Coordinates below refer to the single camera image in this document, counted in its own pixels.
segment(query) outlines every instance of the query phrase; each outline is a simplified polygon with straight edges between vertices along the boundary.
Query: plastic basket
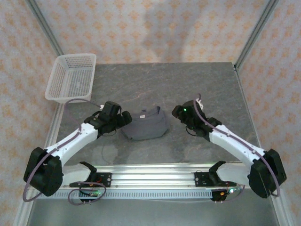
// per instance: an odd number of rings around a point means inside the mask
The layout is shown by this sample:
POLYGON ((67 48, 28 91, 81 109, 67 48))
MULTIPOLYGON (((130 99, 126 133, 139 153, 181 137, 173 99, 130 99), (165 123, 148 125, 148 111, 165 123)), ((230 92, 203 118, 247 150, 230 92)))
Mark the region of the plastic basket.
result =
POLYGON ((95 65, 95 54, 67 54, 57 57, 47 84, 45 98, 61 104, 74 98, 90 100, 95 65))

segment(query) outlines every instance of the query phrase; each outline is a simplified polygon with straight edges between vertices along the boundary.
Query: folded cloth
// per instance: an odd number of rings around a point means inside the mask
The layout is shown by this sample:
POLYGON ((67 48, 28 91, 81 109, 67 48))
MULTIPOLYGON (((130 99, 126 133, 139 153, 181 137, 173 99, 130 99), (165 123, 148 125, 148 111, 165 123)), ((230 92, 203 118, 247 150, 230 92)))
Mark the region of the folded cloth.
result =
POLYGON ((132 140, 146 140, 161 137, 167 130, 167 121, 164 111, 155 107, 150 111, 142 110, 140 113, 131 113, 132 122, 122 131, 132 140))

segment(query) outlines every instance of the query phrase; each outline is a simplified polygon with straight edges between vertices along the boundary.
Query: table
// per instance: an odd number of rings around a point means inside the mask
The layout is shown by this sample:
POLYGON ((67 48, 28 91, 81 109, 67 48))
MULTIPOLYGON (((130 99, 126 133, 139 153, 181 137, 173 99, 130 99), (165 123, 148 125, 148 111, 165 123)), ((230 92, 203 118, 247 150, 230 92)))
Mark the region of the table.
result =
MULTIPOLYGON (((146 163, 209 163, 236 161, 222 148, 186 133, 185 126, 171 115, 176 105, 202 94, 207 117, 215 117, 232 132, 258 145, 239 83, 231 63, 178 63, 97 65, 92 101, 111 100, 123 110, 139 112, 160 106, 169 121, 169 130, 156 139, 133 141, 119 130, 101 137, 75 154, 67 165, 86 161, 95 166, 146 163)), ((97 111, 89 103, 70 104, 79 122, 97 111)), ((77 125, 64 114, 58 139, 69 135, 77 125)))

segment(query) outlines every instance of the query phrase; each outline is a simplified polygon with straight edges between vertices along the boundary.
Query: cable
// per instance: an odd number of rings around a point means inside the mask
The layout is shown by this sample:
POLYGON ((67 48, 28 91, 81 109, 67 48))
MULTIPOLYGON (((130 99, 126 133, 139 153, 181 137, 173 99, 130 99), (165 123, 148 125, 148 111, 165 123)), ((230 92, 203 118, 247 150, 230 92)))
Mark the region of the cable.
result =
POLYGON ((237 138, 237 137, 235 137, 235 136, 233 136, 233 135, 231 135, 231 134, 228 135, 226 132, 224 132, 224 131, 222 131, 222 130, 216 128, 215 126, 213 126, 213 125, 211 125, 209 122, 207 122, 207 121, 201 116, 201 114, 199 113, 198 108, 197 108, 197 102, 196 102, 195 99, 193 100, 193 106, 194 106, 194 110, 196 111, 198 117, 199 117, 206 125, 208 125, 208 126, 211 127, 212 129, 214 129, 214 130, 216 130, 216 131, 218 131, 218 132, 220 132, 220 133, 222 133, 222 134, 224 134, 224 135, 226 135, 226 136, 228 136, 228 137, 231 137, 232 139, 238 141, 238 142, 241 143, 243 146, 245 146, 246 148, 248 148, 252 153, 254 152, 254 154, 257 155, 257 156, 263 161, 263 163, 267 166, 267 168, 268 168, 270 174, 272 175, 273 180, 274 180, 275 185, 276 185, 277 194, 272 194, 272 195, 275 196, 275 197, 279 197, 279 196, 280 196, 280 187, 279 187, 279 183, 278 183, 278 181, 277 181, 276 175, 274 174, 274 172, 273 172, 271 166, 270 166, 269 163, 264 159, 264 157, 263 157, 261 154, 259 154, 256 150, 254 150, 252 147, 250 147, 248 144, 246 144, 244 141, 242 141, 241 139, 239 139, 239 138, 237 138))
POLYGON ((194 136, 194 137, 198 137, 198 135, 194 135, 194 134, 189 133, 189 132, 188 132, 188 129, 187 129, 187 126, 186 126, 185 128, 186 128, 186 132, 187 132, 189 135, 194 136))
POLYGON ((65 105, 64 105, 64 112, 69 116, 69 118, 74 121, 76 124, 79 125, 79 129, 78 129, 78 132, 73 136, 71 137, 69 140, 65 141, 64 143, 62 143, 61 145, 59 145, 57 148, 53 149, 52 151, 50 151, 49 153, 47 153, 39 162, 38 164, 35 166, 35 168, 33 169, 33 171, 31 172, 31 174, 29 175, 27 181, 26 181, 26 184, 25 184, 25 188, 24 188, 24 191, 23 191, 23 195, 22 195, 22 198, 23 198, 23 201, 24 202, 31 202, 33 200, 35 200, 36 198, 38 198, 42 192, 40 192, 39 194, 37 194, 36 196, 30 198, 30 199, 27 199, 26 198, 26 195, 27 195, 27 191, 28 191, 28 188, 30 186, 30 182, 32 181, 32 178, 34 176, 34 174, 37 172, 37 170, 39 169, 39 167, 44 163, 44 161, 51 155, 53 154, 55 151, 59 150, 61 147, 65 146, 66 144, 70 143, 71 141, 73 141, 80 133, 81 133, 81 124, 72 116, 70 115, 69 113, 69 109, 67 108, 67 105, 72 102, 72 101, 75 101, 75 100, 81 100, 81 101, 86 101, 86 102, 89 102, 93 105, 96 105, 97 107, 100 107, 99 105, 89 101, 89 100, 85 100, 85 99, 81 99, 81 98, 75 98, 75 99, 71 99, 71 100, 68 100, 65 105))
MULTIPOLYGON (((99 196, 97 199, 94 199, 94 200, 89 200, 89 204, 91 203, 94 203, 94 202, 97 202, 98 200, 100 200, 104 195, 105 193, 107 192, 107 188, 103 185, 103 184, 100 184, 100 183, 97 183, 97 182, 85 182, 85 181, 78 181, 76 182, 78 184, 86 184, 86 185, 98 185, 98 186, 101 186, 104 188, 104 192, 101 194, 101 196, 99 196)), ((70 198, 70 195, 72 192, 75 192, 75 191, 82 191, 82 192, 95 192, 95 190, 92 190, 92 189, 83 189, 83 188, 75 188, 73 190, 71 190, 68 194, 68 202, 74 206, 80 206, 80 205, 85 205, 86 202, 79 202, 79 203, 75 203, 71 200, 70 198)))

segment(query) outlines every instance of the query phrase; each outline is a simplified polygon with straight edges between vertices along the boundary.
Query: patterned wallpaper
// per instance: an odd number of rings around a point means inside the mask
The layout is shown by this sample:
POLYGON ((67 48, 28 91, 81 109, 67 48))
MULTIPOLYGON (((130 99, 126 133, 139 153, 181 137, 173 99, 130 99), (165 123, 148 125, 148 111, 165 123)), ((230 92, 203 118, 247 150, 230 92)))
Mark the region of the patterned wallpaper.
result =
POLYGON ((280 153, 301 225, 301 4, 279 1, 239 76, 260 142, 280 153))
POLYGON ((31 151, 43 147, 55 110, 44 98, 55 60, 24 0, 0 2, 0 225, 13 224, 31 151))
POLYGON ((100 64, 235 62, 268 0, 37 0, 65 54, 100 64))

